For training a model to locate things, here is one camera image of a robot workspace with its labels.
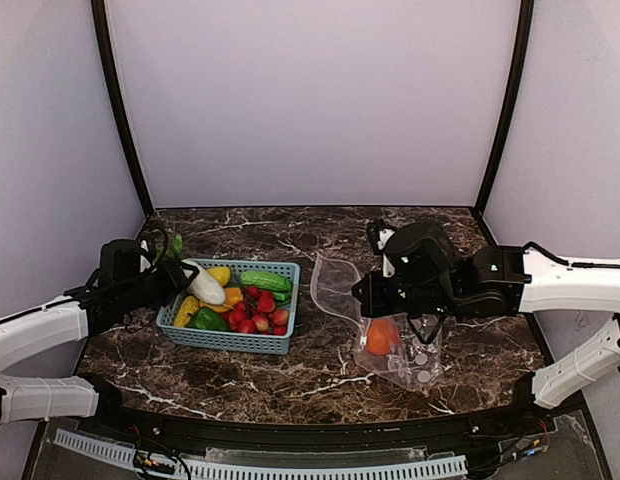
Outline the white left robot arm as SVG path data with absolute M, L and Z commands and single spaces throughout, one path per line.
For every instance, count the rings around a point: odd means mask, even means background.
M 118 402 L 118 390 L 96 377 L 15 377 L 8 368 L 62 344 L 97 336 L 138 309 L 163 307 L 199 275 L 197 267 L 142 242 L 104 244 L 82 286 L 40 306 L 0 318 L 0 426 L 58 417 L 89 418 Z

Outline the orange yellow toy mango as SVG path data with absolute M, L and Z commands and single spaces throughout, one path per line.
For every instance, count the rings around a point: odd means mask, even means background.
M 239 287 L 230 287 L 224 289 L 226 298 L 220 305 L 212 305 L 203 301 L 199 302 L 200 307 L 209 308 L 219 314 L 229 312 L 235 308 L 235 306 L 243 301 L 243 293 Z

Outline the red toy lychee bunch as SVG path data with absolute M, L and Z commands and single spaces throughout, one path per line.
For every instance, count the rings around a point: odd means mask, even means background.
M 231 332 L 275 336 L 284 336 L 288 332 L 291 293 L 260 290 L 253 286 L 240 289 L 243 301 L 233 310 L 221 313 Z

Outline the clear zip top bag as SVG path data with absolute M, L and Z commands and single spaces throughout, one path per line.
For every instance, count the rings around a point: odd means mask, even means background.
M 405 314 L 366 318 L 351 288 L 362 279 L 352 263 L 316 258 L 310 294 L 324 313 L 344 320 L 356 334 L 353 356 L 358 366 L 395 385 L 417 391 L 442 375 L 443 321 L 434 315 L 408 319 Z

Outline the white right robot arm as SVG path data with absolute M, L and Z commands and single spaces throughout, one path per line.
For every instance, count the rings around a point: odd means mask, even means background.
M 515 384 L 514 403 L 554 409 L 620 368 L 620 259 L 561 258 L 535 242 L 484 247 L 464 256 L 433 223 L 366 227 L 382 267 L 352 288 L 368 318 L 404 314 L 490 318 L 573 310 L 610 313 L 598 332 Z

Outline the orange toy fruit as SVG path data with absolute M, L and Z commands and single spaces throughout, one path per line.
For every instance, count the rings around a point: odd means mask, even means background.
M 391 318 L 378 318 L 371 321 L 366 334 L 366 350 L 377 356 L 392 353 L 400 343 L 399 329 Z

